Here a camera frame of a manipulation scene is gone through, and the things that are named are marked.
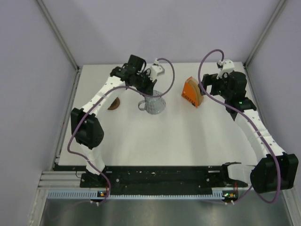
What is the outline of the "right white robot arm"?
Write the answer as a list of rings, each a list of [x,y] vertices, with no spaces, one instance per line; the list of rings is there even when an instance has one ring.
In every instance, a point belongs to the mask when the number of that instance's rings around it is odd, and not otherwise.
[[[259,194],[293,188],[299,160],[295,154],[287,154],[262,123],[255,104],[246,95],[246,75],[236,71],[204,74],[198,76],[198,82],[203,96],[225,106],[257,159],[255,165],[230,165],[220,173],[220,182],[231,186],[236,180],[243,181]]]

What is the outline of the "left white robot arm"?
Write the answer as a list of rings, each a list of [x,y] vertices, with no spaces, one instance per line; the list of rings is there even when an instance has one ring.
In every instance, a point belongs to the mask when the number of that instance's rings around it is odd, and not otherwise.
[[[81,156],[87,161],[86,169],[92,173],[90,181],[95,186],[103,186],[107,180],[106,174],[102,172],[105,163],[97,150],[104,138],[104,130],[98,117],[128,88],[141,94],[153,95],[157,77],[165,70],[158,60],[146,70],[143,70],[144,66],[144,59],[131,55],[127,63],[111,71],[105,84],[88,103],[71,111],[70,140],[75,140],[81,147]]]

